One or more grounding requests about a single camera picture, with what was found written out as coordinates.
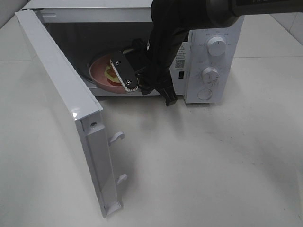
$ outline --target white microwave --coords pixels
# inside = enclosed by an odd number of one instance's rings
[[[44,89],[66,139],[80,144],[103,217],[122,207],[109,146],[122,132],[107,136],[96,96],[117,94],[90,78],[95,59],[134,38],[147,41],[152,0],[31,0],[16,13],[33,62],[43,65]],[[177,95],[187,104],[219,102],[240,35],[243,17],[229,28],[190,31],[170,68]],[[158,95],[153,91],[149,95]]]

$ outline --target open microwave door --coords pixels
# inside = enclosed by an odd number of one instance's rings
[[[114,177],[109,145],[124,135],[108,138],[102,119],[102,106],[89,91],[76,70],[51,38],[36,13],[16,13],[33,62],[43,66],[41,73],[49,109],[59,122],[65,140],[83,150],[103,217],[122,207],[117,185],[126,178]]]

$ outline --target power dial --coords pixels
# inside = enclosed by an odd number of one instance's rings
[[[218,57],[226,51],[226,41],[221,36],[215,36],[208,40],[207,49],[211,56]]]
[[[218,81],[220,75],[216,68],[208,67],[202,72],[202,80],[205,84],[211,84]]]

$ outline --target qr code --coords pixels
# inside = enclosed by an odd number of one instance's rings
[[[185,66],[185,60],[176,60],[176,69],[182,69]]]

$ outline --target white countertop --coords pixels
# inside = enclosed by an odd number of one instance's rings
[[[114,172],[129,175],[124,209],[106,219],[15,18],[0,50],[1,227],[302,226],[303,47],[272,17],[246,17],[219,104],[100,100],[108,134],[125,133]]]

